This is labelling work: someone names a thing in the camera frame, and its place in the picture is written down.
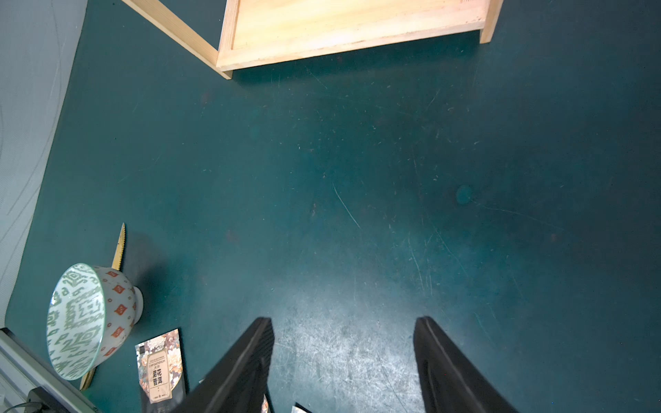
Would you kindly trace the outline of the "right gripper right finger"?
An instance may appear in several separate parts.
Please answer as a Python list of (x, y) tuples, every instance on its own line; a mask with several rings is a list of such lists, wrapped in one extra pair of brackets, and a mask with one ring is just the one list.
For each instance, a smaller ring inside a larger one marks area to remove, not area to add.
[(418, 318), (413, 333), (427, 412), (515, 412), (431, 317)]

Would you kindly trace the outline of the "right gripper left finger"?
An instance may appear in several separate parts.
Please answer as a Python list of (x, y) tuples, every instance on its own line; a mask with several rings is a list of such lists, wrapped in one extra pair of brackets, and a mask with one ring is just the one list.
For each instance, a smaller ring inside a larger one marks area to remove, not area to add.
[(275, 343), (270, 318), (256, 318), (176, 412), (260, 412)]

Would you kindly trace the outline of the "wooden two-tier shelf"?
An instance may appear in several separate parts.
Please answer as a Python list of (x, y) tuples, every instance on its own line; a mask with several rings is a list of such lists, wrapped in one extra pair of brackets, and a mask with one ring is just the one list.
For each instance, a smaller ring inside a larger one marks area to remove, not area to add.
[(160, 1), (128, 6), (225, 79), (235, 70), (480, 31), (492, 41), (499, 0), (229, 1), (212, 46)]

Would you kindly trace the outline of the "green patterned bowl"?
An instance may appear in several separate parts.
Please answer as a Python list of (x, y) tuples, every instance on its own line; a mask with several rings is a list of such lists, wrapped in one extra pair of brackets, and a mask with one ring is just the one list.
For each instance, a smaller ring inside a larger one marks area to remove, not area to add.
[(72, 265), (48, 308), (46, 345), (54, 371), (64, 380), (83, 378), (120, 349), (143, 311), (143, 294), (124, 273)]

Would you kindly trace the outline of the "gold knife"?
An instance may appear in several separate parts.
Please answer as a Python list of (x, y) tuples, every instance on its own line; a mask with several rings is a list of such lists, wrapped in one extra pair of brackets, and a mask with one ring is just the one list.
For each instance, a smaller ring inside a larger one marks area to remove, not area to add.
[[(126, 245), (126, 224), (122, 224), (122, 228), (120, 229), (120, 236), (117, 242), (117, 246), (115, 248), (115, 254), (114, 254), (114, 259), (111, 268), (114, 270), (120, 270), (122, 267), (122, 259), (125, 251), (125, 245)], [(85, 391), (91, 386), (91, 381), (94, 378), (94, 375), (96, 373), (96, 368), (91, 368), (89, 372), (87, 372), (81, 379), (80, 384), (79, 384), (79, 390)]]

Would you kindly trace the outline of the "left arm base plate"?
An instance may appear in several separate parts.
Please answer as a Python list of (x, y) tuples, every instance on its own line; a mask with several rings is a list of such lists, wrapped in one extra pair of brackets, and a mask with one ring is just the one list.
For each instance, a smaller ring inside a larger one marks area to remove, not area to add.
[(29, 392), (26, 402), (11, 406), (3, 413), (69, 413), (67, 407), (51, 395), (45, 388), (36, 387)]

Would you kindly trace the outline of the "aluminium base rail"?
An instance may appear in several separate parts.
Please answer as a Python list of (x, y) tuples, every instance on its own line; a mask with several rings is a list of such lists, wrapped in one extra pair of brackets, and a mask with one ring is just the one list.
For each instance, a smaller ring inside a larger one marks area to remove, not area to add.
[(67, 411), (100, 412), (82, 392), (38, 360), (8, 328), (1, 328), (1, 391), (7, 407), (27, 402), (29, 392), (42, 387)]

